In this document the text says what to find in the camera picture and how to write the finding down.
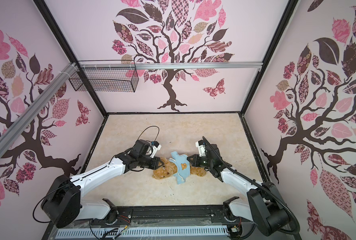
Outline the brown plush teddy bear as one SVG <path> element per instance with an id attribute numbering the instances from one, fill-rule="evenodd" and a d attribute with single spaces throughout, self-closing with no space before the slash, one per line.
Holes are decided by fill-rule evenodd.
<path id="1" fill-rule="evenodd" d="M 152 177 L 156 180 L 162 180 L 169 177 L 172 177 L 174 174 L 178 172 L 177 166 L 167 160 L 166 158 L 161 158 L 161 161 L 164 163 L 162 166 L 159 166 L 158 169 L 153 170 Z M 190 165 L 190 174 L 196 175 L 199 177 L 204 177 L 206 175 L 206 171 L 204 168 L 193 167 Z"/>

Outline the light blue bear hoodie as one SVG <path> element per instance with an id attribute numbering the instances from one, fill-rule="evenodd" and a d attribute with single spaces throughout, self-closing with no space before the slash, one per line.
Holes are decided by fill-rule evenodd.
<path id="1" fill-rule="evenodd" d="M 173 174 L 177 184 L 185 183 L 186 179 L 191 175 L 188 156 L 186 154 L 180 155 L 178 152 L 172 152 L 169 161 L 177 167 L 177 172 Z"/>

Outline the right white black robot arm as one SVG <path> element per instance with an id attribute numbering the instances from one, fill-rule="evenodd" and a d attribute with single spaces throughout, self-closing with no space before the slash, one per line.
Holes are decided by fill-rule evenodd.
<path id="1" fill-rule="evenodd" d="M 196 147 L 199 153 L 188 157 L 193 167 L 205 169 L 214 178 L 246 196 L 247 204 L 238 198 L 226 204 L 233 217 L 251 221 L 254 223 L 253 228 L 267 237 L 275 232 L 286 235 L 297 235 L 300 232 L 297 217 L 273 183 L 257 182 L 238 172 L 223 160 L 216 144 L 201 140 L 196 142 Z"/>

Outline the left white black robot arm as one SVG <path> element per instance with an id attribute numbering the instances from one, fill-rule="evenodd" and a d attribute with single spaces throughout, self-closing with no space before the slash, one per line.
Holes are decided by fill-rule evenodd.
<path id="1" fill-rule="evenodd" d="M 119 217 L 117 206 L 110 200 L 84 201 L 83 197 L 105 182 L 137 167 L 157 170 L 164 165 L 157 151 L 157 141 L 137 140 L 133 147 L 112 157 L 93 170 L 67 177 L 57 177 L 41 203 L 41 209 L 58 229 L 79 220 L 98 220 L 113 224 Z"/>

